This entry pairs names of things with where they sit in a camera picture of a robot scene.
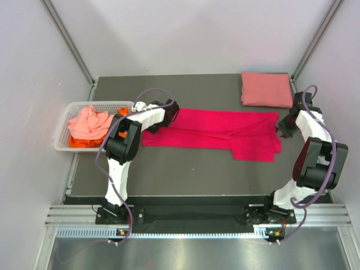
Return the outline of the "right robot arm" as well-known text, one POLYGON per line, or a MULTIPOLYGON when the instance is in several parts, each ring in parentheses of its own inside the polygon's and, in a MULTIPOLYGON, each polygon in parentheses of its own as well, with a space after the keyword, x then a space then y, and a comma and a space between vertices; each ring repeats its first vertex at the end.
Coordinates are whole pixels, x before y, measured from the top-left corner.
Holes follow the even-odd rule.
POLYGON ((336 142, 324 124, 321 109, 313 106, 312 98, 311 93, 296 93, 289 114, 276 128, 285 138, 300 132, 304 146, 294 164, 292 178, 265 200, 262 214, 268 222, 288 218, 294 203, 338 185, 349 149, 346 144, 336 142))

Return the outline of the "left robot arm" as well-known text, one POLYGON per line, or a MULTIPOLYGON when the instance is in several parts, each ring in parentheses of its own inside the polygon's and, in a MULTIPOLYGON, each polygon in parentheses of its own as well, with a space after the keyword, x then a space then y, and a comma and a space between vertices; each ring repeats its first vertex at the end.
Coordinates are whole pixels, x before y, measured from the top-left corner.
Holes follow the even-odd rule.
POLYGON ((170 126, 178 113, 176 101, 168 99, 166 103, 154 101, 148 105, 136 102, 127 115, 118 113, 114 116, 109 136, 104 140, 109 171, 106 173, 108 188, 102 206, 115 223, 125 221, 128 215, 125 207, 128 171, 138 153, 142 132, 157 133, 160 128, 170 126))

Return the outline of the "magenta t shirt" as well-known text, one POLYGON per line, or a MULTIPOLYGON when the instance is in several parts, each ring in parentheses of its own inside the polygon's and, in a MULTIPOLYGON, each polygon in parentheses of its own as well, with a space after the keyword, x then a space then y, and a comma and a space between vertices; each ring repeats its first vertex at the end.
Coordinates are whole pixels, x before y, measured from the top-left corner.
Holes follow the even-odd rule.
POLYGON ((235 160, 273 162, 282 150, 277 112, 180 109, 156 134, 142 133, 143 146, 230 150, 235 160))

